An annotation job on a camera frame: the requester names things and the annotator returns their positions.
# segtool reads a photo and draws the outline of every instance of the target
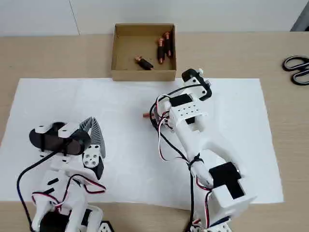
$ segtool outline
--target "black wire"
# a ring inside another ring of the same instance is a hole
[[[190,172],[190,192],[191,192],[191,213],[190,213],[190,219],[188,222],[188,225],[186,227],[186,232],[190,232],[190,228],[192,225],[192,221],[193,221],[193,213],[194,213],[194,191],[193,191],[193,176]]]
[[[19,199],[24,207],[24,210],[25,210],[25,213],[26,213],[26,216],[27,216],[27,219],[28,219],[28,222],[29,222],[29,226],[30,226],[30,231],[33,232],[34,230],[32,229],[31,227],[31,224],[32,224],[32,220],[30,218],[30,214],[29,214],[29,211],[28,211],[28,208],[26,206],[26,203],[24,201],[24,198],[23,196],[21,195],[21,192],[20,192],[20,180],[21,178],[23,177],[23,175],[30,171],[31,169],[35,168],[36,166],[40,165],[41,163],[45,162],[46,160],[48,160],[49,158],[53,157],[55,154],[57,154],[59,151],[61,151],[65,146],[68,145],[68,143],[70,143],[71,141],[68,141],[67,143],[63,144],[57,151],[54,151],[52,153],[50,153],[49,155],[45,156],[44,158],[42,158],[41,160],[39,160],[38,162],[34,163],[33,165],[27,167],[25,170],[23,170],[18,178],[17,178],[17,182],[16,182],[16,187],[17,187],[17,193],[18,193],[18,196],[19,196]]]

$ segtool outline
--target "small cylindrical object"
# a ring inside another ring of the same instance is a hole
[[[165,52],[167,54],[167,56],[169,58],[172,57],[172,40],[170,39],[170,32],[167,31],[164,33],[164,37],[165,37],[165,43],[164,43],[164,48],[165,48]]]
[[[158,39],[158,52],[157,52],[157,55],[158,55],[159,64],[163,64],[163,61],[165,59],[163,41],[164,41],[164,39],[162,37]]]
[[[143,59],[142,56],[139,57],[135,57],[136,62],[145,70],[153,70],[154,66],[149,63],[148,61],[146,61],[145,59]]]

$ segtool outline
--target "white paper sheet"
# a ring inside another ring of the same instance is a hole
[[[211,82],[216,123],[247,166],[258,194],[255,203],[282,202],[281,180],[259,80],[212,79]],[[55,120],[81,122],[94,116],[103,130],[106,145],[101,182],[108,191],[92,195],[90,201],[139,202],[189,209],[186,164],[180,159],[171,162],[160,159],[157,134],[150,121],[142,118],[159,94],[180,86],[181,79],[175,82],[21,79],[0,149],[0,174],[5,186],[0,201],[19,200],[16,179],[24,168],[39,159],[40,151],[28,140],[34,127]],[[179,147],[174,136],[168,138]],[[165,142],[162,150],[167,159],[176,156]],[[48,166],[49,161],[23,177],[21,191],[27,201]]]

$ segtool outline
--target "white wire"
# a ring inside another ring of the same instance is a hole
[[[159,113],[159,99],[160,99],[161,97],[163,97],[163,96],[166,96],[166,97],[170,98],[170,96],[167,95],[167,94],[161,94],[161,95],[159,95],[159,96],[156,98],[155,105],[156,105],[156,111],[157,111],[157,113],[158,113],[159,116],[161,116],[160,113]]]
[[[158,136],[159,136],[159,139],[158,139],[158,152],[160,154],[160,157],[162,158],[162,154],[161,154],[161,149],[160,149],[160,141],[161,141],[161,126],[162,124],[164,123],[164,121],[167,121],[167,118],[162,118],[160,121],[159,121],[159,125],[158,125]]]

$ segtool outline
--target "copper pin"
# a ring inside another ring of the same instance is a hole
[[[169,31],[165,32],[164,33],[164,37],[166,39],[166,43],[165,43],[166,53],[167,53],[168,57],[171,57],[172,56],[172,52],[170,50],[170,48],[171,48],[170,32]]]
[[[164,61],[164,48],[163,48],[164,39],[161,37],[158,39],[158,60],[159,64],[163,64]]]
[[[145,59],[143,59],[142,56],[138,56],[135,57],[135,61],[145,70],[153,70],[154,66],[149,63],[148,61],[146,61]]]

